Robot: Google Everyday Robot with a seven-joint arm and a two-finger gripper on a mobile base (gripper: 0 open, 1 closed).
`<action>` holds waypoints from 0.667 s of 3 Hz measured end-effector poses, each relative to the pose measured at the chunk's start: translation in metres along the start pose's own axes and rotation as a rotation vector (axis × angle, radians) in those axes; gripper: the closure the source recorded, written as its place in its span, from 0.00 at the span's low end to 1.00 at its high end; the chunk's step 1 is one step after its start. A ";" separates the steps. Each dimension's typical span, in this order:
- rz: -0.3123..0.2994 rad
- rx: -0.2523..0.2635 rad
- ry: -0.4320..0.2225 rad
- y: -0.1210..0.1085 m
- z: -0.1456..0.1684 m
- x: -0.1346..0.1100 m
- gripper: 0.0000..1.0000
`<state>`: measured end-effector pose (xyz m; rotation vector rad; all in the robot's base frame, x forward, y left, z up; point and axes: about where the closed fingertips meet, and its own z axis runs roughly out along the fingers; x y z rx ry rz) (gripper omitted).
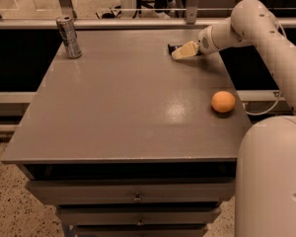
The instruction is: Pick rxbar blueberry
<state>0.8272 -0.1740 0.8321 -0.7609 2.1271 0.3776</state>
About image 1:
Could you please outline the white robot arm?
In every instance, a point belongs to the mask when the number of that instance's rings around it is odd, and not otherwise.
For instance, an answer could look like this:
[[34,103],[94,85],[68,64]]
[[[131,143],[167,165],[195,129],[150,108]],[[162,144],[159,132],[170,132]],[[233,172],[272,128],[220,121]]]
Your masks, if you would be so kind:
[[238,154],[235,237],[296,237],[296,45],[259,0],[242,0],[230,17],[169,52],[174,60],[251,46],[264,71],[251,69],[252,88],[276,88],[291,114],[266,118],[245,134]]

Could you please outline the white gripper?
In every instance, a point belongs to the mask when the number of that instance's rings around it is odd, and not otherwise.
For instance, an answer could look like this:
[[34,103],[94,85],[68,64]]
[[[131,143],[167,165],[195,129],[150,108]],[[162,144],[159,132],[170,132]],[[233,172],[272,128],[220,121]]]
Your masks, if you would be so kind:
[[172,52],[174,60],[189,58],[201,54],[211,54],[229,47],[250,46],[248,40],[242,39],[232,28],[231,18],[201,30],[197,43],[189,41]]

